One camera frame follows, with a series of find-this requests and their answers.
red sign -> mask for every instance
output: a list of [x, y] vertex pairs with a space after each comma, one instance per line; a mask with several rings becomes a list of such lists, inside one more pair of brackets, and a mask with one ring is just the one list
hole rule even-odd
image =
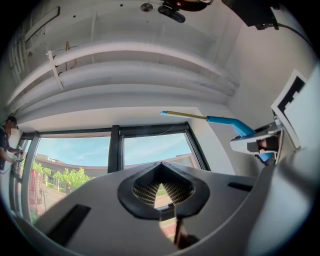
[[40, 193], [42, 188], [43, 173], [31, 171], [30, 183], [29, 183], [29, 203], [30, 205], [41, 205], [42, 194]]

black slot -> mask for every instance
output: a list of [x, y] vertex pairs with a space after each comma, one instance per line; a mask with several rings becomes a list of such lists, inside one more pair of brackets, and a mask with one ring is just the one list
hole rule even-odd
[[90, 207], [77, 204], [59, 221], [47, 236], [57, 244], [66, 246], [90, 210]]
[[253, 186], [250, 185], [245, 185], [245, 184], [241, 184], [241, 183], [237, 183], [237, 182], [230, 182], [228, 184], [229, 187], [237, 189], [237, 190], [243, 190], [243, 191], [248, 191], [250, 192], [253, 188]]

